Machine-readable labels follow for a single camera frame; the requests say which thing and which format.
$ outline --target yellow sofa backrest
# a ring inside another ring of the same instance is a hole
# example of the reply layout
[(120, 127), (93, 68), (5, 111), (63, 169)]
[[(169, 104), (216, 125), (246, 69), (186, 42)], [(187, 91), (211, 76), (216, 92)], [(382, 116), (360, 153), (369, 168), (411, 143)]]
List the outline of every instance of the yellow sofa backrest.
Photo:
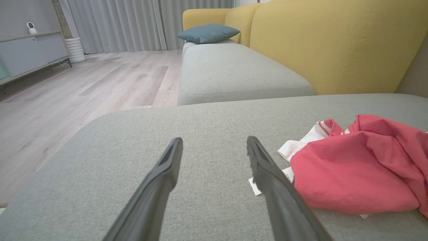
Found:
[(253, 17), (256, 10), (262, 3), (249, 4), (231, 9), (226, 14), (224, 24), (241, 31), (231, 39), (237, 43), (250, 46), (251, 25), (253, 24)]
[(427, 0), (276, 0), (257, 9), (250, 48), (316, 94), (393, 93), (427, 29)]

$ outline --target throw pillow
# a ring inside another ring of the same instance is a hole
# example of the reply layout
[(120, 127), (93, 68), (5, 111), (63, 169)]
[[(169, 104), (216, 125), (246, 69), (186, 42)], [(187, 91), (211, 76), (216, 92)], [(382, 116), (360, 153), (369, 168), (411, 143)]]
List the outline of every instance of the throw pillow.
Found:
[(190, 42), (203, 43), (218, 43), (220, 41), (231, 38), (240, 33), (239, 30), (220, 24), (208, 24), (189, 28), (181, 32), (177, 37)]

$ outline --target white camera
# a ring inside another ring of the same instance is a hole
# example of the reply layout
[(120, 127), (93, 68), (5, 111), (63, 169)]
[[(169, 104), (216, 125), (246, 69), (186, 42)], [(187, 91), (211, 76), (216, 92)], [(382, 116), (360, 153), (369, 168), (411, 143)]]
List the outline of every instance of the white camera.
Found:
[(27, 23), (27, 28), (28, 28), (28, 31), (30, 32), (30, 34), (37, 33), (37, 30), (34, 28), (34, 24), (33, 23), (28, 22)]

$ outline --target cabinet top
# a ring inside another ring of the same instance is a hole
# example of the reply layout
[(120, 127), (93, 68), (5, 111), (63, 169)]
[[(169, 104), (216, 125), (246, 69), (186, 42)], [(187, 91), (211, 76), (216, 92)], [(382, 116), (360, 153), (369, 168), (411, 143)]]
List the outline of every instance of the cabinet top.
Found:
[(35, 33), (35, 34), (26, 34), (26, 35), (22, 35), (22, 36), (7, 38), (7, 39), (0, 39), (0, 42), (10, 41), (10, 40), (15, 40), (15, 39), (25, 39), (25, 38), (30, 38), (30, 37), (40, 36), (40, 35), (46, 35), (46, 34), (52, 34), (52, 33), (60, 33), (60, 32), (61, 31), (51, 31), (51, 32), (43, 32), (43, 33)]

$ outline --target wooden floor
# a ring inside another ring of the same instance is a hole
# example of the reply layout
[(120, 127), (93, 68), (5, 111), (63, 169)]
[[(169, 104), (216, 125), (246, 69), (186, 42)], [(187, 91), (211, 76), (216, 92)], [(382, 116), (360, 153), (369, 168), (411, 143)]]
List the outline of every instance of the wooden floor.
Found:
[(94, 54), (0, 102), (0, 204), (104, 114), (177, 105), (181, 50)]

